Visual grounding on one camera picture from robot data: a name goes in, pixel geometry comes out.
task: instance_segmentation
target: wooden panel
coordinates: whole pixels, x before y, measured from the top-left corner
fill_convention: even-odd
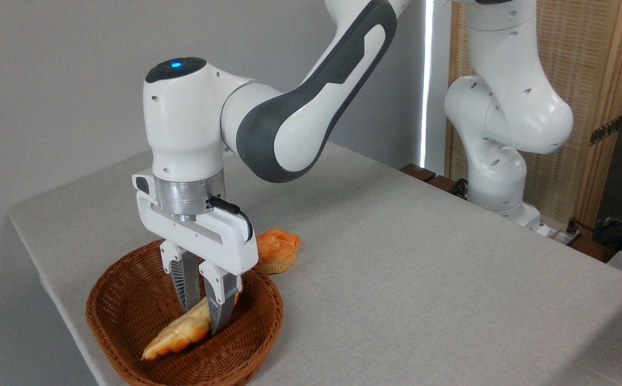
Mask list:
[[[622,17],[619,17],[621,34],[618,47],[612,51],[609,58],[609,92],[605,97],[605,105],[602,110],[602,122],[610,122],[622,115]],[[604,141],[593,146],[587,155],[588,162],[578,191],[578,205],[575,211],[576,217],[586,224],[594,224],[597,220],[597,212],[604,193],[606,177],[609,173],[610,161],[613,156],[617,135],[607,137]]]
[[[522,154],[528,171],[524,199],[546,217],[567,222],[578,213],[585,220],[588,212],[598,210],[609,166],[600,160],[610,159],[617,137],[589,147],[591,132],[622,114],[622,1],[538,0],[537,15],[541,63],[551,85],[573,108],[575,122],[559,151]],[[464,7],[456,3],[450,81],[473,73],[466,29]],[[447,135],[447,175],[465,177],[464,149],[451,125]]]

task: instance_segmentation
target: croissant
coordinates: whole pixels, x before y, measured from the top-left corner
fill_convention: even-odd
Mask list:
[[[163,328],[158,337],[144,349],[142,361],[153,361],[169,352],[180,352],[189,344],[203,339],[211,329],[208,299],[202,298],[198,305]]]

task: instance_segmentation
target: white wall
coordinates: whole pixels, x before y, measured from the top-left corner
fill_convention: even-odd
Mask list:
[[[418,158],[422,12],[404,12],[331,137],[394,167]],[[9,208],[147,151],[141,88],[154,64],[201,56],[288,90],[333,31],[321,0],[0,2],[0,385],[94,383]]]

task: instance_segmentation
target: table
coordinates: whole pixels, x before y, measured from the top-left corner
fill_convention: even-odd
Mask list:
[[[99,384],[123,384],[85,321],[114,261],[158,239],[130,176],[144,154],[12,208],[10,218]],[[286,184],[226,159],[257,232],[301,236],[273,276],[280,338],[251,384],[622,384],[622,272],[328,143]]]

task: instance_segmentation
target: black joint cap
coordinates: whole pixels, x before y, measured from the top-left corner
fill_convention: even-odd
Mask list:
[[[157,64],[146,75],[146,83],[164,79],[180,78],[180,76],[195,73],[206,66],[206,61],[201,58],[174,58]]]
[[[482,5],[494,5],[512,2],[513,0],[475,0],[475,3]]]

